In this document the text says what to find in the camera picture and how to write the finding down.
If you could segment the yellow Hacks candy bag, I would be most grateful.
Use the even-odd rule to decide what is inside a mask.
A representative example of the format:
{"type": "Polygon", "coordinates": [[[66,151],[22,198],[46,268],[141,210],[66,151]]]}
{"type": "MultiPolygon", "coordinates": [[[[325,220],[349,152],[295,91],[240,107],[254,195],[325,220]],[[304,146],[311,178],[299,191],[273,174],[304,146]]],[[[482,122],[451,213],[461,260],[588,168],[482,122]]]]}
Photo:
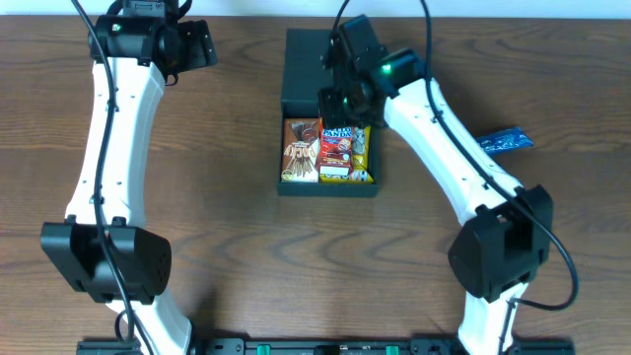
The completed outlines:
{"type": "Polygon", "coordinates": [[[371,128],[352,128],[352,172],[348,176],[329,176],[319,174],[319,179],[322,183],[350,182],[370,184],[374,182],[368,168],[371,128]]]}

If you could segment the red Hello Panda box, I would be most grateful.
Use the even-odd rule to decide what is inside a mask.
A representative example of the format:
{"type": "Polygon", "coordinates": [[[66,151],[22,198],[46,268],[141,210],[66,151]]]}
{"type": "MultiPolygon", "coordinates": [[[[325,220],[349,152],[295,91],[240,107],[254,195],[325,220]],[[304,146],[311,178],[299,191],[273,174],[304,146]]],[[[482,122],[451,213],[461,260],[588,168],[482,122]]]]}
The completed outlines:
{"type": "Polygon", "coordinates": [[[321,175],[348,176],[352,172],[352,127],[320,127],[316,167],[321,175]]]}

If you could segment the dark green box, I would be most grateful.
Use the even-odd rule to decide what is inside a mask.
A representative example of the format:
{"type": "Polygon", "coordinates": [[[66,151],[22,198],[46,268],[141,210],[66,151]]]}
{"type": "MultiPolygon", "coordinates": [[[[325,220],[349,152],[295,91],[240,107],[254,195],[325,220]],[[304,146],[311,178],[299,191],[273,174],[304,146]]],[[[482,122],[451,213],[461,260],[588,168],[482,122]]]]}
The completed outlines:
{"type": "MultiPolygon", "coordinates": [[[[285,63],[281,90],[281,119],[317,118],[317,92],[332,85],[332,75],[322,69],[329,31],[289,29],[286,32],[285,63]]],[[[380,132],[369,139],[368,174],[372,183],[277,182],[280,196],[375,197],[380,189],[380,132]]]]}

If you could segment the brown Pocky box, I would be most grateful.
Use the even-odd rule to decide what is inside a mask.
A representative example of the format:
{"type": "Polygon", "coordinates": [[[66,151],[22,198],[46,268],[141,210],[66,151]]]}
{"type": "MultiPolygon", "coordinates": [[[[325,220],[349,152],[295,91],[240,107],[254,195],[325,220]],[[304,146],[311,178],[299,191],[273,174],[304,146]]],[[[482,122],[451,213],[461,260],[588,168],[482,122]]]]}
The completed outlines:
{"type": "Polygon", "coordinates": [[[284,120],[280,179],[282,182],[318,182],[319,119],[284,120]]]}

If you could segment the blue Oreo cookie pack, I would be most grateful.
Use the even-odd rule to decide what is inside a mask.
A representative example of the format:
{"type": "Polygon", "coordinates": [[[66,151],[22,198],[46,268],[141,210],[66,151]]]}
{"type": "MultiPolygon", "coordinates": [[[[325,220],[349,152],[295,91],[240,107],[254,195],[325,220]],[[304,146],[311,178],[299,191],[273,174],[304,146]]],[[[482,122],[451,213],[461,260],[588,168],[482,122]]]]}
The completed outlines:
{"type": "Polygon", "coordinates": [[[509,153],[533,146],[532,140],[518,126],[477,137],[475,141],[489,156],[509,153]]]}

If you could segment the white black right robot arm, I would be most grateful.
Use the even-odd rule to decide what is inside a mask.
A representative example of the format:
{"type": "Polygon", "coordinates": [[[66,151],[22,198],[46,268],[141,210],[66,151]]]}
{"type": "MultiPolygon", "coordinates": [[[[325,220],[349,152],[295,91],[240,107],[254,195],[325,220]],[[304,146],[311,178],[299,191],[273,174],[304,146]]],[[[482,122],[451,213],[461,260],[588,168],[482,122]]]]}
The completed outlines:
{"type": "Polygon", "coordinates": [[[479,146],[446,102],[418,54],[389,52],[366,16],[333,30],[322,57],[332,84],[318,93],[327,128],[388,127],[414,150],[448,198],[462,228],[448,252],[466,291],[457,337],[470,354],[512,348],[520,297],[549,254],[535,227],[551,225],[552,201],[526,190],[479,146]]]}

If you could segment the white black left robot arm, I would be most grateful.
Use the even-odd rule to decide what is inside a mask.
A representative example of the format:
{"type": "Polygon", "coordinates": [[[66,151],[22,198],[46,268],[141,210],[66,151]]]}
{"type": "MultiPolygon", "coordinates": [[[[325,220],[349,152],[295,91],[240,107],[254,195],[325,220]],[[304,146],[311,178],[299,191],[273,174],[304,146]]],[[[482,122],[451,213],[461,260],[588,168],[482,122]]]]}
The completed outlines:
{"type": "Polygon", "coordinates": [[[70,287],[116,314],[110,341],[81,354],[195,354],[202,347],[169,291],[172,248],[146,228],[152,126],[181,73],[216,63],[208,26],[188,2],[116,1],[88,22],[94,104],[79,181],[40,244],[70,287]]]}

